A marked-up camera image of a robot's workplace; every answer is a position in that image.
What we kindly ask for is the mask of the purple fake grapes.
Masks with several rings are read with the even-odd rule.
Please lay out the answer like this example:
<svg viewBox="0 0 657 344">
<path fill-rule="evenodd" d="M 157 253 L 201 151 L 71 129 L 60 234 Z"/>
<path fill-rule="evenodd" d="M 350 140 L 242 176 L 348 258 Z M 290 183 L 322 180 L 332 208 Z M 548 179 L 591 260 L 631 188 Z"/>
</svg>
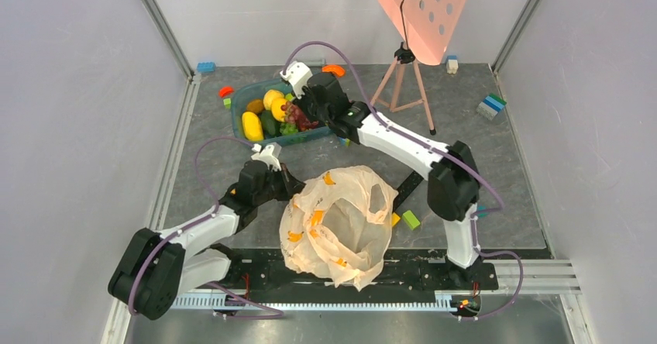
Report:
<svg viewBox="0 0 657 344">
<path fill-rule="evenodd" d="M 311 122 L 302 110 L 291 101 L 287 101 L 281 110 L 284 112 L 284 121 L 293 125 L 298 131 L 304 132 L 319 127 L 318 122 Z"/>
</svg>

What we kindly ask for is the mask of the orange fake fruit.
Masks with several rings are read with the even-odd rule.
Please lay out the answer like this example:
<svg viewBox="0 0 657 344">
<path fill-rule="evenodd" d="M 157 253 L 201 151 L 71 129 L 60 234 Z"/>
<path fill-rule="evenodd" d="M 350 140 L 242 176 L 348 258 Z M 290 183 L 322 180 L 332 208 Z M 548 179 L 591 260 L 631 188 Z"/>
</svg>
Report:
<svg viewBox="0 0 657 344">
<path fill-rule="evenodd" d="M 278 121 L 278 122 L 284 122 L 286 119 L 286 104 L 288 103 L 288 100 L 285 98 L 275 98 L 271 104 L 270 104 L 270 111 L 272 113 L 272 116 Z"/>
</svg>

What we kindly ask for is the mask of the translucent banana print plastic bag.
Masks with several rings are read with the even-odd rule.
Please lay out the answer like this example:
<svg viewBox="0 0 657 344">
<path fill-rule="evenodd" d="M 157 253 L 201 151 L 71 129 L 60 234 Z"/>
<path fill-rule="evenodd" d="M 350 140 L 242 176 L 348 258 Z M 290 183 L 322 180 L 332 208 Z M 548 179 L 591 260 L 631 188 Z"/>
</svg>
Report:
<svg viewBox="0 0 657 344">
<path fill-rule="evenodd" d="M 358 291 L 384 268 L 397 190 L 367 166 L 327 170 L 306 181 L 280 220 L 285 267 Z"/>
</svg>

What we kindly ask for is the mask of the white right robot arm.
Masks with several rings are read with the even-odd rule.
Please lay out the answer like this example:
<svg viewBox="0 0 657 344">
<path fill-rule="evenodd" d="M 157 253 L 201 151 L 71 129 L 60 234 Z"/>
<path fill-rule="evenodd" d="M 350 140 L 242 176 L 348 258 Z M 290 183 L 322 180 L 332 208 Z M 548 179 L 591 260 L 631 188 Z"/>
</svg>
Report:
<svg viewBox="0 0 657 344">
<path fill-rule="evenodd" d="M 288 70 L 283 79 L 293 88 L 297 105 L 311 121 L 334 134 L 373 148 L 410 167 L 428 183 L 429 208 L 443 220 L 448 241 L 449 282 L 467 288 L 479 276 L 471 220 L 480 194 L 478 173 L 469 147 L 426 139 L 374 111 L 351 101 L 332 73 Z"/>
</svg>

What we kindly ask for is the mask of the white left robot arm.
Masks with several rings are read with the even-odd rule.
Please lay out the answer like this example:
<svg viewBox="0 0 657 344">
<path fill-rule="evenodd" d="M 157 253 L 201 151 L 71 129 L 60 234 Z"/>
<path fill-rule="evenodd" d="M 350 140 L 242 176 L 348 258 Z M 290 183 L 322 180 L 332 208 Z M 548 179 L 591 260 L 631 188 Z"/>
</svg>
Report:
<svg viewBox="0 0 657 344">
<path fill-rule="evenodd" d="M 156 320 L 192 289 L 211 282 L 237 286 L 243 266 L 214 244 L 244 230 L 261 205 L 290 201 L 304 187 L 283 163 L 246 162 L 206 212 L 173 228 L 138 230 L 109 279 L 108 293 L 131 313 Z"/>
</svg>

